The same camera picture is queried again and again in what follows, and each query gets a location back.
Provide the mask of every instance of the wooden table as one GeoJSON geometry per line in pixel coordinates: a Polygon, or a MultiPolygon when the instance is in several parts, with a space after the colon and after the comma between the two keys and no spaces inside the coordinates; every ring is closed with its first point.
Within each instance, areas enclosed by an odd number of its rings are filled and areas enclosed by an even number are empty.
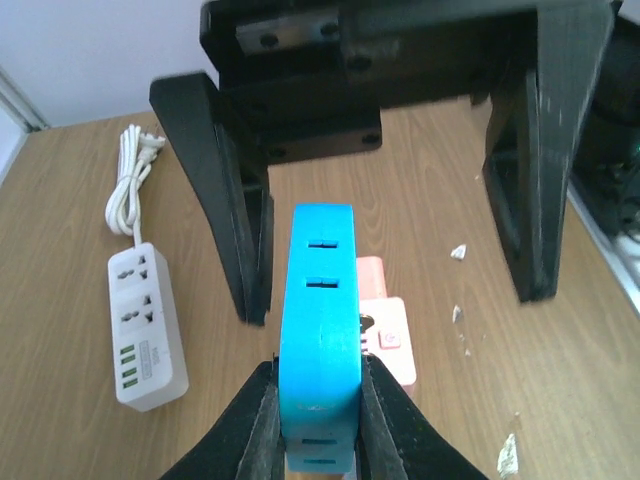
{"type": "Polygon", "coordinates": [[[496,478],[513,432],[519,478],[638,478],[640,321],[571,208],[557,297],[518,303],[479,177],[486,109],[462,100],[384,113],[376,153],[271,169],[262,330],[236,319],[209,226],[166,148],[142,190],[143,237],[169,261],[191,387],[146,414],[119,405],[106,263],[131,242],[103,212],[130,122],[159,128],[140,114],[31,135],[0,189],[0,479],[165,472],[278,351],[293,208],[326,201],[354,205],[359,255],[384,259],[389,292],[407,305],[415,402],[471,462],[496,478]],[[461,263],[449,257],[460,243],[461,263]]]}

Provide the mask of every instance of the white cable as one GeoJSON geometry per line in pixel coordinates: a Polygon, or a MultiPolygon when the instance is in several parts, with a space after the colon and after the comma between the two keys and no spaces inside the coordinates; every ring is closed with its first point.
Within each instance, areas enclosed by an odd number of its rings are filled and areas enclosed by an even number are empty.
{"type": "Polygon", "coordinates": [[[163,137],[141,134],[141,131],[140,127],[129,125],[120,135],[118,179],[105,210],[105,219],[111,231],[116,235],[133,236],[135,246],[142,243],[138,190],[149,176],[151,163],[166,141],[163,137]]]}

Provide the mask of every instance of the blue object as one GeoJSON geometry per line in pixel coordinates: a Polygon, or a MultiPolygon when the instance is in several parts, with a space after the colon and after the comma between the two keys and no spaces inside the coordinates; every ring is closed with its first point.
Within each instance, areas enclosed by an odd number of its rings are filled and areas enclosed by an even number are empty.
{"type": "Polygon", "coordinates": [[[289,470],[351,470],[361,381],[353,209],[299,205],[293,216],[278,379],[289,470]]]}

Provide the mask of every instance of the table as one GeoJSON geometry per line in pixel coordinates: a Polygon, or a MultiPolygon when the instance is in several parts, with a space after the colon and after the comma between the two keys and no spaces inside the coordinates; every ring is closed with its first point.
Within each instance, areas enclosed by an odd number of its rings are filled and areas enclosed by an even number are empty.
{"type": "Polygon", "coordinates": [[[384,259],[389,293],[407,306],[415,402],[462,454],[496,478],[515,433],[519,478],[637,478],[640,321],[577,215],[569,207],[557,297],[522,306],[480,176],[487,109],[457,100],[382,120],[375,153],[271,169],[262,330],[236,320],[209,226],[165,149],[141,192],[143,238],[170,265],[191,387],[146,414],[115,399],[106,263],[131,241],[103,211],[118,135],[158,122],[145,113],[31,135],[0,189],[0,478],[159,477],[278,351],[293,208],[327,201],[353,204],[358,254],[384,259]],[[449,253],[461,243],[459,263],[449,253]]]}

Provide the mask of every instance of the black object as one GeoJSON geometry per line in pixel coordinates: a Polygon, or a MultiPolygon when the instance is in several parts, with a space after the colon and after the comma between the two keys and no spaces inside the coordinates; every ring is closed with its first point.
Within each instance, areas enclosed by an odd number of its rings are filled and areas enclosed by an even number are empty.
{"type": "MultiPolygon", "coordinates": [[[[162,480],[284,479],[277,362],[255,370],[213,428],[162,480]]],[[[486,479],[435,431],[377,357],[363,357],[361,398],[359,479],[486,479]]]]}
{"type": "Polygon", "coordinates": [[[600,230],[640,234],[640,26],[616,19],[573,183],[600,230]]]}
{"type": "Polygon", "coordinates": [[[569,172],[613,25],[608,0],[220,0],[220,73],[150,100],[202,203],[239,316],[271,296],[267,167],[369,151],[380,109],[491,96],[485,177],[521,301],[555,294],[569,172]]]}

